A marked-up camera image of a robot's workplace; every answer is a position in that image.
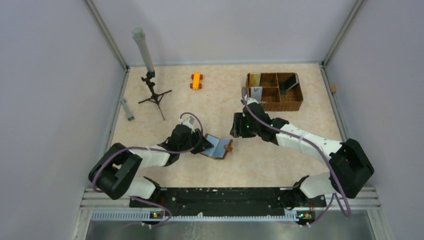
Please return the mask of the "brown leather card holder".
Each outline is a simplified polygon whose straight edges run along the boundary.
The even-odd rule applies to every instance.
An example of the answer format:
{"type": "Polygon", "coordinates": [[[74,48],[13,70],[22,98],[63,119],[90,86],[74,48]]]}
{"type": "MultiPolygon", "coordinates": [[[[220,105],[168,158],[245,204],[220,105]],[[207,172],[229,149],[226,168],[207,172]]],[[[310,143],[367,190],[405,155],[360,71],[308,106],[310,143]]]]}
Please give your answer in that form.
{"type": "Polygon", "coordinates": [[[202,155],[215,160],[223,160],[227,153],[231,153],[233,150],[232,139],[218,138],[210,134],[206,134],[206,140],[212,144],[211,148],[208,148],[201,152],[202,155]]]}

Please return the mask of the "black credit card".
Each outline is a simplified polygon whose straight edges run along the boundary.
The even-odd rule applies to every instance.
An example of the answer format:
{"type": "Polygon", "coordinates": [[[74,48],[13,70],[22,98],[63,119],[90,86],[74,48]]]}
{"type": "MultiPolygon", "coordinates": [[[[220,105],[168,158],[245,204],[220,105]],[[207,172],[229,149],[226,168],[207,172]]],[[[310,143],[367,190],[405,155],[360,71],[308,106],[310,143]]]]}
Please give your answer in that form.
{"type": "Polygon", "coordinates": [[[278,82],[278,87],[279,87],[279,94],[280,95],[286,95],[288,90],[291,89],[291,81],[290,80],[286,80],[284,82],[278,82]]]}

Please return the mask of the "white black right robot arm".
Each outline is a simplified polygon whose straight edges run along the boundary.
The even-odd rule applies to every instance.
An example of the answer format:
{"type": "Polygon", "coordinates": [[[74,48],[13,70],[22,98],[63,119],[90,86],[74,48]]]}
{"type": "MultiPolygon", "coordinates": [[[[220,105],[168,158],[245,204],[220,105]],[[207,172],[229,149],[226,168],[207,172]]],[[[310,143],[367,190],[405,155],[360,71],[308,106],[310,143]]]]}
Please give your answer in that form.
{"type": "Polygon", "coordinates": [[[249,102],[242,112],[234,113],[230,135],[259,137],[264,142],[313,157],[328,168],[327,172],[304,176],[294,184],[293,200],[299,206],[307,206],[313,198],[333,193],[354,199],[375,173],[358,141],[331,140],[302,130],[288,120],[270,118],[255,101],[249,102]]]}

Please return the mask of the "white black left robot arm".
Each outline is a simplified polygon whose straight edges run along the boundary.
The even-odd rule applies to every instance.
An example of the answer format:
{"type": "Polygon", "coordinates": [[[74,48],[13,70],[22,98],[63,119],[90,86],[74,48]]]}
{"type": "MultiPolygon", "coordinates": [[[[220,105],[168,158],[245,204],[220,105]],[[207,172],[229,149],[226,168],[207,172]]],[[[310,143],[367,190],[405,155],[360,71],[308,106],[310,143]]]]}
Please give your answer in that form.
{"type": "Polygon", "coordinates": [[[171,135],[152,148],[125,147],[113,144],[88,174],[92,188],[110,199],[141,197],[149,207],[160,202],[159,184],[148,177],[135,178],[140,169],[167,167],[182,153],[199,154],[213,147],[201,129],[184,124],[175,126],[171,135]]]}

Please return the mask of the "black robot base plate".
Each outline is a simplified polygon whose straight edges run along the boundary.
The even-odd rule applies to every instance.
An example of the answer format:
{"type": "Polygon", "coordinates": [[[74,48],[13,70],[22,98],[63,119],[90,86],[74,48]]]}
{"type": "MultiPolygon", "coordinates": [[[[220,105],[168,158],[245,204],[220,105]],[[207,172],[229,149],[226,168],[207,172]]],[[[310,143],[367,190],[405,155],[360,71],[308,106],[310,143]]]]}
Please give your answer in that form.
{"type": "Polygon", "coordinates": [[[307,198],[300,190],[283,187],[162,188],[150,201],[173,216],[262,217],[283,216],[295,208],[324,208],[323,195],[307,198]]]}

